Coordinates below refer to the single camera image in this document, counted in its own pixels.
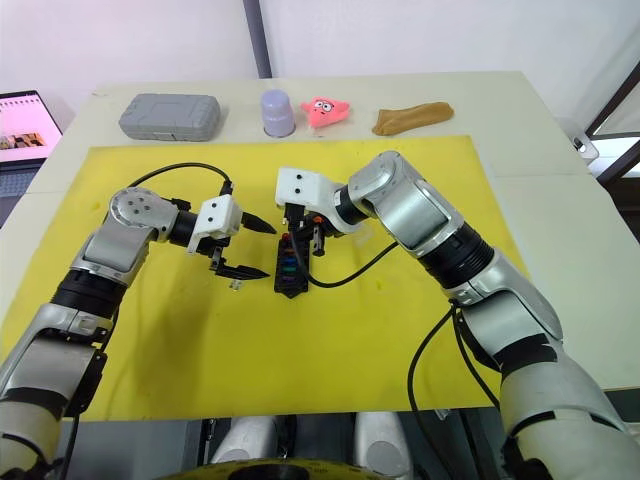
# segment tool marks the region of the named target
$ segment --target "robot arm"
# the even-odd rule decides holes
[[[103,224],[0,367],[1,478],[46,471],[60,419],[88,407],[107,360],[111,319],[148,254],[149,242],[169,241],[206,255],[212,259],[211,270],[234,281],[267,276],[252,267],[230,267],[222,257],[241,225],[275,233],[240,209],[230,185],[203,202],[198,215],[189,209],[188,202],[165,200],[140,187],[113,196]]]
[[[504,454],[516,478],[640,478],[640,448],[564,352],[549,302],[399,153],[378,155],[347,185],[283,168],[276,203],[294,234],[300,208],[342,234],[377,218],[440,283],[476,359],[502,374]]]

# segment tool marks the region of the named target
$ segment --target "pink starfish toy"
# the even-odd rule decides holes
[[[300,108],[309,114],[309,125],[313,128],[331,125],[349,116],[347,102],[326,97],[313,97],[311,103],[303,103]]]

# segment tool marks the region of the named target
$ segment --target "cable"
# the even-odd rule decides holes
[[[418,475],[418,477],[420,477],[420,480],[431,480],[429,472],[427,472],[427,470],[419,463],[413,464],[413,471]]]
[[[302,255],[300,255],[300,250],[298,250],[298,241],[296,240],[293,232],[291,232],[291,246],[293,247],[293,253],[296,256],[296,261],[298,262],[298,266],[300,267],[300,271],[302,272],[302,275],[304,275],[304,278],[306,278],[309,283],[315,285],[316,287],[322,287],[322,288],[334,288],[334,287],[340,287],[342,285],[344,285],[345,283],[349,283],[351,280],[358,278],[360,275],[362,275],[364,272],[366,272],[367,270],[369,270],[371,267],[373,267],[376,262],[378,262],[378,260],[380,260],[382,257],[384,257],[387,253],[389,253],[391,250],[393,250],[394,248],[396,248],[398,246],[398,242],[393,242],[391,245],[389,245],[387,248],[385,248],[384,250],[382,250],[378,255],[376,255],[375,257],[373,257],[371,259],[371,261],[369,261],[369,263],[367,263],[364,267],[362,267],[360,270],[358,270],[355,273],[352,273],[351,275],[349,275],[347,278],[343,278],[340,281],[337,282],[331,282],[331,283],[325,283],[325,282],[321,282],[319,280],[316,280],[315,278],[313,278],[311,276],[311,273],[309,273],[309,269],[307,268],[307,266],[304,264],[304,260],[302,258]]]
[[[460,410],[460,421],[462,422],[462,428],[464,429],[464,434],[467,437],[467,444],[469,445],[469,451],[471,452],[471,458],[473,459],[473,465],[476,468],[476,473],[478,474],[478,478],[480,480],[487,480],[487,476],[484,474],[484,469],[482,468],[482,463],[480,462],[478,447],[473,438],[471,425],[469,425],[469,420],[467,419],[467,414],[464,412],[464,410]]]
[[[120,307],[116,307],[115,312],[113,312],[113,317],[111,317],[111,331],[107,334],[107,338],[102,342],[102,346],[100,347],[100,351],[104,352],[107,349],[107,345],[113,336],[113,331],[116,329],[116,323],[118,323],[118,315],[120,314]]]
[[[69,440],[67,441],[67,448],[64,451],[64,461],[62,462],[62,470],[58,480],[65,480],[67,478],[67,472],[69,471],[69,464],[71,463],[71,456],[73,455],[73,447],[76,445],[76,437],[78,436],[78,425],[80,423],[80,415],[73,417],[73,423],[71,424],[71,432],[69,433]]]
[[[496,396],[493,394],[489,386],[484,382],[484,380],[482,379],[482,377],[480,376],[476,368],[473,366],[473,363],[471,363],[471,359],[467,354],[467,350],[464,348],[464,344],[462,343],[462,334],[460,333],[460,324],[456,320],[455,315],[452,320],[453,320],[453,331],[456,335],[456,343],[458,344],[458,349],[460,350],[460,355],[462,355],[462,359],[464,360],[464,363],[467,365],[469,372],[471,373],[473,378],[475,378],[478,385],[480,385],[480,388],[482,388],[482,391],[484,391],[487,397],[489,397],[489,400],[491,400],[491,403],[493,403],[493,406],[496,407],[498,411],[500,411],[500,402],[498,401]]]
[[[438,323],[436,323],[436,325],[429,331],[429,333],[424,338],[424,340],[422,340],[422,343],[418,347],[418,350],[416,350],[416,353],[413,355],[413,358],[411,359],[411,365],[409,365],[409,372],[407,373],[407,394],[409,396],[409,403],[411,404],[411,412],[413,413],[413,416],[415,417],[416,422],[418,423],[418,427],[420,428],[422,435],[427,440],[427,443],[429,444],[429,446],[435,452],[436,457],[438,457],[438,460],[442,464],[442,467],[445,469],[445,471],[447,472],[447,475],[451,479],[456,478],[456,476],[453,473],[454,472],[453,467],[451,466],[447,458],[443,455],[443,453],[440,451],[440,448],[438,447],[435,440],[429,434],[429,431],[425,427],[424,423],[422,422],[422,418],[420,417],[420,411],[418,410],[418,404],[416,403],[416,397],[413,392],[413,376],[415,375],[416,367],[418,365],[418,361],[420,360],[420,356],[422,355],[422,352],[424,351],[425,348],[427,348],[427,345],[429,344],[431,339],[435,336],[435,334],[438,333],[438,331],[442,328],[442,326],[445,323],[447,323],[447,320],[449,320],[449,317],[452,317],[455,314],[455,309],[456,309],[455,305],[451,305],[451,308],[446,313],[446,315],[442,317],[442,319],[440,319]]]
[[[168,172],[170,170],[175,170],[178,168],[187,168],[187,167],[197,167],[197,168],[206,168],[207,170],[212,170],[224,178],[225,183],[231,184],[231,179],[229,175],[227,175],[223,170],[218,167],[214,167],[213,165],[209,165],[207,163],[199,163],[199,162],[184,162],[184,163],[174,163],[173,165],[167,165],[166,167],[158,168],[157,170],[153,170],[152,172],[143,175],[136,181],[132,182],[129,187],[137,187],[142,182],[149,180],[156,175],[160,175],[161,173]]]

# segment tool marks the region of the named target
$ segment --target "gray pole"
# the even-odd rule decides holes
[[[247,16],[247,26],[251,36],[253,56],[256,60],[256,67],[258,67],[258,76],[260,78],[271,78],[271,63],[269,62],[267,39],[264,36],[260,0],[243,0],[242,3],[244,4],[244,13]]]

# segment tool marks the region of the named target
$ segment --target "yellow mat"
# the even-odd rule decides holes
[[[468,137],[375,141],[94,148],[36,251],[2,332],[6,352],[47,302],[109,198],[144,173],[175,162],[209,162],[235,182],[247,211],[284,232],[274,204],[280,166],[315,170],[335,181],[387,149],[400,151],[491,244],[522,268],[499,207]],[[144,186],[200,203],[218,194],[213,172],[183,169]],[[225,250],[230,265],[275,270],[279,235],[241,230]],[[358,234],[328,239],[312,258],[317,278],[352,273],[391,242],[374,220]],[[400,248],[340,288],[310,287],[289,300],[273,277],[235,292],[209,259],[152,244],[125,295],[109,361],[85,420],[202,418],[269,413],[408,409],[405,379],[426,332],[448,308],[438,285]],[[497,391],[496,374],[480,367]],[[424,408],[487,405],[447,325],[416,375]]]

